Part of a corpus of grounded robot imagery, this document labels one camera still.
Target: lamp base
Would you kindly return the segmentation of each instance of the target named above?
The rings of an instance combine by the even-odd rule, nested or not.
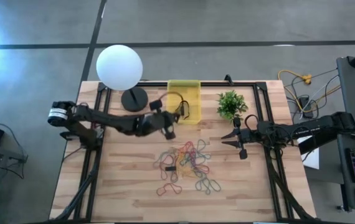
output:
[[[125,110],[138,112],[143,110],[148,103],[148,96],[144,89],[133,87],[123,92],[121,102]]]

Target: concrete floor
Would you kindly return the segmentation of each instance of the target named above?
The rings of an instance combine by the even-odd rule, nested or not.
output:
[[[0,0],[0,44],[88,44],[99,5],[100,0]],[[278,40],[355,40],[355,0],[108,0],[98,36],[98,43]],[[282,69],[316,75],[336,68],[337,57],[355,55],[355,45],[135,50],[148,80],[220,80],[225,74],[272,80]],[[65,141],[60,129],[47,124],[47,115],[51,102],[75,101],[87,52],[0,50],[0,123],[14,130],[29,155],[24,180],[11,174],[2,180],[0,223],[49,216]],[[100,52],[95,50],[93,62]],[[336,74],[315,78],[310,86],[297,84],[298,94],[312,94]],[[88,79],[98,80],[94,63]],[[286,84],[291,79],[284,74]],[[320,115],[342,110],[337,91]],[[309,182],[319,218],[355,223],[355,211],[335,210],[339,185]]]

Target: lamp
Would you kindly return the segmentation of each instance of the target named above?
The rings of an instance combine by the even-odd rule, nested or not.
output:
[[[97,75],[112,90],[128,90],[122,94],[121,102],[125,110],[141,111],[148,102],[147,93],[135,85],[143,74],[143,64],[139,55],[124,45],[112,45],[104,49],[96,63]]]

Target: green potted plant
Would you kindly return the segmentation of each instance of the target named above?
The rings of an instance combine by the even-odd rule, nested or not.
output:
[[[234,117],[241,118],[240,113],[247,111],[248,106],[244,102],[244,97],[238,95],[234,90],[218,95],[220,97],[218,100],[220,106],[217,112],[224,119],[232,122]]]

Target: wooden table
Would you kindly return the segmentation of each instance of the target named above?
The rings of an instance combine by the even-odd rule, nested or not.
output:
[[[291,116],[281,81],[266,81],[270,104],[276,123],[291,124]],[[86,102],[93,108],[98,82],[83,82],[78,103]],[[125,136],[115,129],[107,128],[103,145],[100,171],[97,180],[93,222],[244,222],[275,221],[272,195],[268,180],[265,155],[259,144],[247,144],[248,158],[240,160],[238,150],[221,144],[220,137],[232,131],[232,124],[216,113],[217,93],[232,87],[206,87],[201,89],[202,120],[197,125],[175,125],[176,139],[168,142],[160,133],[145,138]],[[251,87],[234,87],[245,98],[249,109],[243,114],[257,114]],[[158,99],[166,92],[165,87],[145,88],[149,101]],[[121,105],[121,91],[112,91],[109,113],[128,114]],[[266,109],[260,96],[264,117]],[[249,119],[251,128],[256,120]],[[211,154],[206,164],[210,179],[218,181],[222,190],[206,195],[196,190],[195,178],[185,177],[176,183],[183,190],[176,195],[168,190],[162,197],[156,189],[167,180],[161,180],[160,171],[153,162],[170,148],[180,148],[187,141],[196,144],[203,139],[207,146],[204,153]],[[67,144],[69,154],[79,147],[79,142]],[[55,191],[50,217],[61,213],[78,189],[84,150],[70,156],[62,164],[59,182]],[[288,187],[303,208],[315,216],[305,170],[298,148],[284,148]],[[280,206],[284,201],[279,193]],[[86,210],[83,203],[82,214]]]

